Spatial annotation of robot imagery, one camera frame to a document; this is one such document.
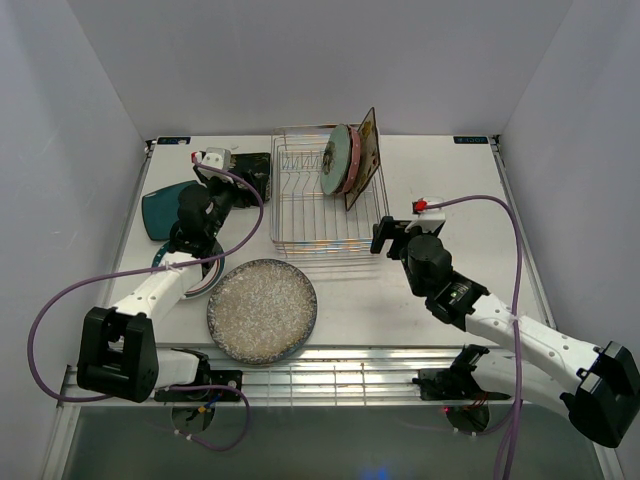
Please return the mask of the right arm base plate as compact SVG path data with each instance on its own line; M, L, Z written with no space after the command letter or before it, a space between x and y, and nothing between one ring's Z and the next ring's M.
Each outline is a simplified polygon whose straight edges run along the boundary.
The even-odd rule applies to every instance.
M412 383L422 400L507 400L508 394L483 390L470 373L451 369L420 369Z

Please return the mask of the cream flower square plate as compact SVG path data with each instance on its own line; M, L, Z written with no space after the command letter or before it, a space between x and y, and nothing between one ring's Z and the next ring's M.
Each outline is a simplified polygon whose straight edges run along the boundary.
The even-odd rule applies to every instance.
M345 207L350 211L380 167L379 132L376 110L371 107L357 129L360 138L360 160L357 176L345 194Z

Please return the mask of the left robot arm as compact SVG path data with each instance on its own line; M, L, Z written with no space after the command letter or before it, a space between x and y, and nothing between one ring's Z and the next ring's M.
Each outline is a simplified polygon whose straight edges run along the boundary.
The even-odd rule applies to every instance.
M236 182L213 176L178 196L158 271L110 308L92 308L83 324L77 383L85 390L134 402L177 385L190 399L205 397L212 376L200 355L159 351L154 328L181 300L207 292L224 268L217 235L240 196Z

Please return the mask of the pink polka dot plate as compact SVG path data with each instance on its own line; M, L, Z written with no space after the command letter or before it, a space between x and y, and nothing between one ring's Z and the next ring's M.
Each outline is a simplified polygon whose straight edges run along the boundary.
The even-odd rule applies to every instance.
M341 192L347 194L354 186L360 166L361 138L355 127L348 125L350 134L349 165Z

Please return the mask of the mint green flower plate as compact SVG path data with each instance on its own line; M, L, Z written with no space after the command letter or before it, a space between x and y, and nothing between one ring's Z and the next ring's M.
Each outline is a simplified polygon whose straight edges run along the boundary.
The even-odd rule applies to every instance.
M352 127L338 124L325 146L320 174L320 186L325 195L348 192L355 183L357 165L353 162Z

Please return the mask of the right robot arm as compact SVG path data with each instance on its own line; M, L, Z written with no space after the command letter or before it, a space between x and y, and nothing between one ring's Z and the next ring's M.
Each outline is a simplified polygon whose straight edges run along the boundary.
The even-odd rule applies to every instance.
M601 347L562 334L527 316L515 318L489 290L456 272L438 234L440 220L401 221L383 217L373 227L370 251L391 247L411 292L424 299L438 320L519 354L522 378L511 378L515 361L480 345L462 349L451 366L414 383L424 398L472 400L515 397L565 418L589 440L620 445L639 413L639 370L631 352L609 342Z

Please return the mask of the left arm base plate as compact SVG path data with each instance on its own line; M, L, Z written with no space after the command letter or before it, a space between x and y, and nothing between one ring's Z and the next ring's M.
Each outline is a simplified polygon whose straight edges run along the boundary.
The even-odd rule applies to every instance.
M228 388L241 390L242 381L241 370L207 370L198 373L190 384L157 389L153 399L173 403L237 402L240 396Z

